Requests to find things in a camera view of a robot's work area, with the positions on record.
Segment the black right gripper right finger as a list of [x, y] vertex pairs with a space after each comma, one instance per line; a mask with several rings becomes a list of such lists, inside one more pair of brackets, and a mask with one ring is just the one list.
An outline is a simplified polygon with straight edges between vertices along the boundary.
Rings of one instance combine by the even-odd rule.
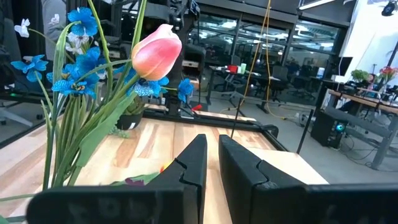
[[227, 135], [219, 136], [221, 178], [233, 223], [310, 223], [304, 183]]

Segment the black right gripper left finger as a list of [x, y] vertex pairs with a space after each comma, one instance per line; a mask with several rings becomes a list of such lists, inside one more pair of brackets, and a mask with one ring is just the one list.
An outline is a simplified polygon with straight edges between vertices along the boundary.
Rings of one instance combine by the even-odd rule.
[[203, 223], [206, 190], [207, 140], [197, 135], [147, 186], [156, 191], [154, 223]]

